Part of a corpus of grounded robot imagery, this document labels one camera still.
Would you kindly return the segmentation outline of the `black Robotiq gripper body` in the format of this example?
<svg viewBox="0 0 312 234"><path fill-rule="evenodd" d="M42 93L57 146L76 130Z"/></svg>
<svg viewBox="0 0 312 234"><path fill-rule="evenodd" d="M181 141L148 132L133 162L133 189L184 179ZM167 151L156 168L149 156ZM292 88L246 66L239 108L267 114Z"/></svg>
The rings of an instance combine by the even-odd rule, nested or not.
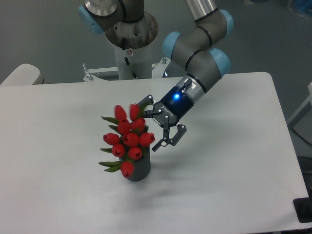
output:
<svg viewBox="0 0 312 234"><path fill-rule="evenodd" d="M160 101L154 104L154 110L161 110L161 114L154 115L153 118L161 127L164 126L164 119L169 118L169 126L175 126L179 120L194 106L193 100L183 89L174 86Z"/></svg>

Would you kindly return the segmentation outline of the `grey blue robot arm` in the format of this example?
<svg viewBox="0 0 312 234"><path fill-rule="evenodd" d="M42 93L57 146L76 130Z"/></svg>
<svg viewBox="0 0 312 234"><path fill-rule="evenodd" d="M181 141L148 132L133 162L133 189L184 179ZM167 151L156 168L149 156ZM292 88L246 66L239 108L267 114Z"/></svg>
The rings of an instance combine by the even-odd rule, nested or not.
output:
<svg viewBox="0 0 312 234"><path fill-rule="evenodd" d="M153 147L176 145L186 132L179 120L231 68L228 56L214 44L234 28L232 16L213 0L189 0L187 6L196 27L185 36L171 32L162 51L167 60L184 68L186 75L160 100L146 97L153 106L144 116L163 129L162 139ZM145 11L141 0L86 0L78 8L83 22L94 34L104 33L115 48L121 80L152 77L151 44L158 34L156 19Z"/></svg>

